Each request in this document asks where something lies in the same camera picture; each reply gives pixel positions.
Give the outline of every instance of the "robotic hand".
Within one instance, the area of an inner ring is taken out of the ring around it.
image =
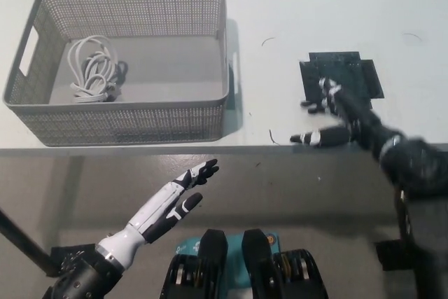
[[[218,171],[217,162],[203,162],[161,187],[123,230],[104,238],[93,252],[71,254],[63,275],[44,298],[103,298],[132,265],[140,246],[159,239],[201,201],[202,195],[195,193],[176,206],[186,190],[205,184]]]
[[[291,141],[316,147],[356,141],[371,151],[395,186],[401,236],[399,244],[387,242],[387,258],[379,253],[383,268],[403,268],[385,265],[397,265],[393,259],[405,256],[414,269],[419,298],[448,298],[447,156],[422,139],[408,139],[383,126],[377,115],[334,81],[322,78],[319,85],[325,97],[322,107],[339,116],[343,124],[292,136]]]

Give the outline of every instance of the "white table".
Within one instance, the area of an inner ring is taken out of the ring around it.
[[[0,0],[0,90],[33,0]],[[357,50],[373,59],[385,99],[372,100],[389,125],[448,148],[444,110],[448,81],[447,0],[227,0],[233,29],[239,108],[227,135],[195,144],[116,147],[45,147],[3,103],[0,155],[115,155],[302,151],[292,134],[335,123],[308,116],[299,60],[309,52]],[[265,39],[272,38],[262,45]]]

